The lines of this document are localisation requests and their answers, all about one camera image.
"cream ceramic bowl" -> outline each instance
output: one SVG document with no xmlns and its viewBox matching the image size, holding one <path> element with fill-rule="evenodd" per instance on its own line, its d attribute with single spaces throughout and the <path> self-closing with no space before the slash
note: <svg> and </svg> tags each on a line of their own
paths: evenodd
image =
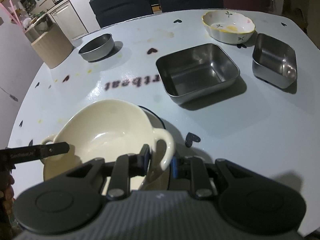
<svg viewBox="0 0 320 240">
<path fill-rule="evenodd" d="M 246 42 L 256 28 L 250 18 L 229 10 L 207 12 L 202 21 L 212 38 L 228 44 Z"/>
<path fill-rule="evenodd" d="M 73 116 L 57 135 L 45 138 L 48 142 L 67 142 L 68 153 L 42 160 L 44 180 L 53 178 L 81 163 L 96 157 L 112 162 L 120 155 L 138 154 L 144 144 L 156 153 L 159 140 L 166 143 L 165 153 L 158 166 L 148 173 L 163 172 L 170 165 L 175 152 L 175 143 L 165 129 L 153 128 L 144 111 L 129 102 L 106 99 L 95 102 Z M 143 177 L 131 179 L 131 189 L 138 189 Z"/>
</svg>

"yellow rim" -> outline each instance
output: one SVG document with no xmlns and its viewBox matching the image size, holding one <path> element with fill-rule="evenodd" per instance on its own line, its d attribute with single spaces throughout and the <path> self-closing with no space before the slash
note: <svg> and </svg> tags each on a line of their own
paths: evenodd
<svg viewBox="0 0 320 240">
<path fill-rule="evenodd" d="M 204 16 L 206 16 L 209 12 L 206 12 L 206 14 L 204 14 L 204 15 L 202 16 L 202 23 L 203 23 L 204 25 L 207 25 L 207 24 L 204 22 L 203 17 L 204 17 Z M 253 25 L 254 25 L 254 29 L 253 29 L 253 31 L 245 32 L 245 33 L 229 32 L 229 31 L 226 31 L 226 30 L 222 30 L 222 29 L 218 29 L 218 28 L 215 28 L 215 27 L 211 27 L 210 25 L 207 25 L 207 26 L 208 26 L 209 28 L 211 28 L 211 29 L 214 29 L 214 30 L 217 30 L 217 31 L 219 31 L 219 32 L 223 32 L 223 33 L 249 34 L 249 33 L 253 33 L 253 32 L 256 30 L 256 25 L 254 24 L 254 22 L 253 22 L 253 21 L 252 21 L 252 23 L 253 23 Z"/>
</svg>

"cabinet door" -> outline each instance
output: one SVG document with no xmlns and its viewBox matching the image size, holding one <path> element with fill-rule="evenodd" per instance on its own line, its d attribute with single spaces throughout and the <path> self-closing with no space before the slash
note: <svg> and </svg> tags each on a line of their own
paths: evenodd
<svg viewBox="0 0 320 240">
<path fill-rule="evenodd" d="M 69 40 L 88 33 L 70 2 L 58 7 L 51 15 Z"/>
</svg>

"bowl handle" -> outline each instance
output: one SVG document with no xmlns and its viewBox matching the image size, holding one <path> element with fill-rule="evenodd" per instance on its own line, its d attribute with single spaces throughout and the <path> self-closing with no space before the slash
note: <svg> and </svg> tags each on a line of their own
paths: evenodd
<svg viewBox="0 0 320 240">
<path fill-rule="evenodd" d="M 171 159 L 176 151 L 175 142 L 172 135 L 167 130 L 162 128 L 153 128 L 153 137 L 156 142 L 159 140 L 164 140 L 167 145 L 164 156 L 160 162 L 161 170 L 165 171 L 170 165 Z"/>
<path fill-rule="evenodd" d="M 49 135 L 48 137 L 42 140 L 41 144 L 47 144 L 48 142 L 53 142 L 56 136 L 57 136 L 56 134 Z M 46 159 L 47 158 L 41 159 L 41 162 L 44 164 Z"/>
</svg>

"wooden container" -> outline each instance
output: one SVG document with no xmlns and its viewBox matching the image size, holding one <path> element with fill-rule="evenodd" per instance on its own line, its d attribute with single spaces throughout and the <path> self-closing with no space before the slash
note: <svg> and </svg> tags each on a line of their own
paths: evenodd
<svg viewBox="0 0 320 240">
<path fill-rule="evenodd" d="M 51 69 L 62 63 L 73 50 L 73 45 L 55 23 L 31 46 Z"/>
</svg>

